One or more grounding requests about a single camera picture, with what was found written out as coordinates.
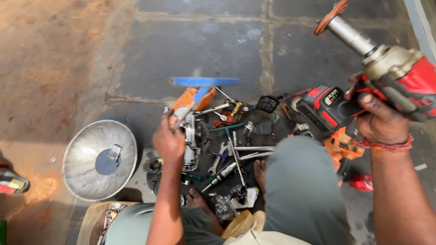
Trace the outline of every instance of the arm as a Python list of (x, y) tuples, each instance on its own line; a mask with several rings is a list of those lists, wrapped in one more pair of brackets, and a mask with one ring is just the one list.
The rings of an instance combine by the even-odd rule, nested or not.
[[(409, 121), (372, 95), (360, 97), (371, 114), (358, 118), (358, 129), (371, 143), (407, 140)], [(374, 228), (377, 244), (436, 244), (436, 214), (430, 206), (409, 151), (371, 150)]]
[(170, 129), (170, 120), (177, 121), (177, 117), (171, 117), (173, 112), (171, 110), (164, 114), (159, 129), (153, 135), (153, 145), (163, 159), (163, 167), (147, 238), (148, 245), (185, 244), (180, 208), (185, 137), (179, 129), (175, 133)]

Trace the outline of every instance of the plastic bag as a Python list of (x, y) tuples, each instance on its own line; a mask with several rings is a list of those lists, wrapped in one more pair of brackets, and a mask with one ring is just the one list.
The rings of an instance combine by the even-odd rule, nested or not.
[(212, 198), (212, 202), (215, 204), (215, 214), (220, 223), (224, 220), (233, 220), (239, 214), (239, 212), (233, 208), (230, 199), (230, 195), (225, 197), (217, 195)]

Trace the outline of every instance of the cordless impact wrench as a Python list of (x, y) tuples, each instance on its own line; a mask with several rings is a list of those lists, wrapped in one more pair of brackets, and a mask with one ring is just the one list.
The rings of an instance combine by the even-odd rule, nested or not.
[(296, 109), (321, 133), (348, 126), (354, 117), (367, 112), (358, 104), (358, 96), (369, 92), (413, 121), (436, 116), (436, 72), (428, 58), (415, 49), (377, 45), (354, 29), (340, 14), (347, 6), (342, 0), (319, 21), (315, 35), (325, 30), (363, 57), (363, 75), (355, 84), (351, 100), (339, 87), (319, 85), (296, 104)]

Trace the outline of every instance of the orange disc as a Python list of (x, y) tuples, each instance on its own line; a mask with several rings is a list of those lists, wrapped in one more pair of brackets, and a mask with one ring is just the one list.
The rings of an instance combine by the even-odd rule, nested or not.
[(315, 29), (314, 34), (319, 36), (321, 35), (323, 32), (325, 32), (328, 24), (330, 24), (330, 21), (335, 18), (338, 14), (341, 14), (345, 8), (348, 6), (347, 3), (348, 0), (341, 0), (338, 4), (336, 4), (333, 8), (333, 10), (324, 17), (324, 19), (322, 19), (317, 28)]

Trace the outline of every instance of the dirty floor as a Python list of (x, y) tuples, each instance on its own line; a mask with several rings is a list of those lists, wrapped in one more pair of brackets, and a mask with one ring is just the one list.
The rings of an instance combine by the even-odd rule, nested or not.
[[(138, 170), (123, 193), (155, 200), (143, 166), (154, 155), (164, 107), (183, 91), (168, 84), (171, 76), (238, 77), (241, 84), (225, 92), (249, 103), (318, 84), (347, 88), (360, 58), (330, 33), (313, 35), (334, 2), (1, 1), (0, 151), (31, 182), (24, 195), (0, 194), (7, 243), (76, 243), (89, 203), (66, 190), (62, 156), (75, 133), (98, 119), (126, 124), (140, 146)], [(377, 43), (418, 47), (401, 1), (350, 0), (343, 16)], [(436, 207), (436, 124), (411, 131), (418, 175)], [(368, 155), (354, 165), (369, 171)], [(352, 234), (374, 244), (371, 194), (342, 191)]]

